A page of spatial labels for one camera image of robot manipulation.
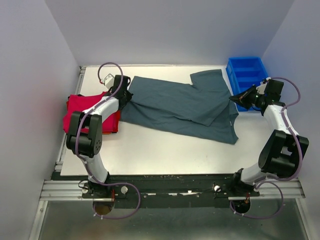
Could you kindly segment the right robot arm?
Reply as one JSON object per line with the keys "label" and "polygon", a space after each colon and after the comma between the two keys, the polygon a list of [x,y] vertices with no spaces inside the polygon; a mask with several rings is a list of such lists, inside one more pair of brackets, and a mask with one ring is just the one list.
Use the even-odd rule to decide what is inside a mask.
{"label": "right robot arm", "polygon": [[259,86],[252,85],[229,97],[232,102],[247,110],[257,107],[271,129],[271,135],[257,163],[233,174],[230,191],[236,196],[259,189],[268,179],[291,181],[302,168],[309,140],[301,136],[291,124],[288,117],[288,107],[291,105],[281,101],[285,81],[292,83],[284,77],[267,77]]}

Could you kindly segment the grey-blue t shirt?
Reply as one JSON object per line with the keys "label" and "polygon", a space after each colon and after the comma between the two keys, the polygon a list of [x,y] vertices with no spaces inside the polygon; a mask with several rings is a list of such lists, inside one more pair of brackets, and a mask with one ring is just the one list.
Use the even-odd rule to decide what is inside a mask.
{"label": "grey-blue t shirt", "polygon": [[135,76],[121,121],[234,145],[239,115],[221,69],[192,73],[190,83]]}

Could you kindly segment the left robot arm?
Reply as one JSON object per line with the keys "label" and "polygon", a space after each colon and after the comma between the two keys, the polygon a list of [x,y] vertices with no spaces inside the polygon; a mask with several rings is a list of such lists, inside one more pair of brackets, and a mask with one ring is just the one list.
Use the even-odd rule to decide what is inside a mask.
{"label": "left robot arm", "polygon": [[66,138],[66,147],[76,155],[87,172],[88,191],[99,197],[107,197],[112,191],[107,182],[109,171],[104,167],[100,150],[102,147],[103,122],[112,114],[122,110],[132,99],[128,91],[131,78],[116,75],[113,86],[101,99],[83,111],[71,114]]}

